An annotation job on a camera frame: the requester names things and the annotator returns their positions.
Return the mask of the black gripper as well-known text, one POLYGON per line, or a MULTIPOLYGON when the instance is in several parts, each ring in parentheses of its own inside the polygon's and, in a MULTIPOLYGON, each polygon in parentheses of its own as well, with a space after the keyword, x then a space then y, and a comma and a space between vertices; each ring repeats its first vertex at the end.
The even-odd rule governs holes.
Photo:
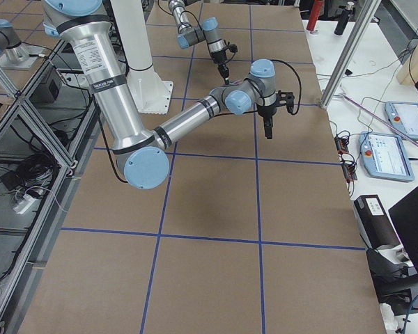
POLYGON ((272 139, 272 118, 277 112, 277 105, 275 103, 266 106, 257 106, 257 112, 263 119, 264 133, 266 139, 272 139))
POLYGON ((217 69, 221 74, 224 84, 229 84, 229 68, 226 66, 227 56, 225 50, 214 51, 210 53, 213 63, 217 65, 217 69))

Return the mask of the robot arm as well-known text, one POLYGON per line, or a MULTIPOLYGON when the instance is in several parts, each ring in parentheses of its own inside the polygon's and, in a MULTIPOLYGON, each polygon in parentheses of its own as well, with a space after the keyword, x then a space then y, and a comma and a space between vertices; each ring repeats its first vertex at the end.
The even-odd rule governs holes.
POLYGON ((226 82, 160 126, 147 129, 142 113, 166 113, 173 83, 156 73, 139 1, 44 1, 45 32, 65 40, 79 61, 114 137, 119 170, 138 189, 152 189, 169 174, 166 149, 206 121, 228 110, 259 108, 265 135, 272 135, 277 107, 275 71, 268 59, 254 61, 240 83, 226 82))
POLYGON ((169 11, 175 20, 178 30, 176 38, 178 45, 181 49, 187 49, 205 41, 210 57, 213 63, 217 65, 224 83, 229 84, 230 72, 227 63, 230 60, 226 55, 226 51, 229 50, 235 55, 238 52, 237 45, 231 44, 221 37, 216 17, 209 17, 202 24, 195 18, 197 25, 192 26, 187 16, 192 13, 186 10, 186 7, 193 3, 195 1, 168 1, 169 11))

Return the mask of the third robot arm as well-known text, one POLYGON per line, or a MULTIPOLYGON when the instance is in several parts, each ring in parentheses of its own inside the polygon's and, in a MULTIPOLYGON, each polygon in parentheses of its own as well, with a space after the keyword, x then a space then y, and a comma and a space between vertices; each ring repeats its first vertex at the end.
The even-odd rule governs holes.
POLYGON ((0 66, 3 69, 28 70, 43 50, 43 47, 25 45, 13 25, 0 19, 0 66))

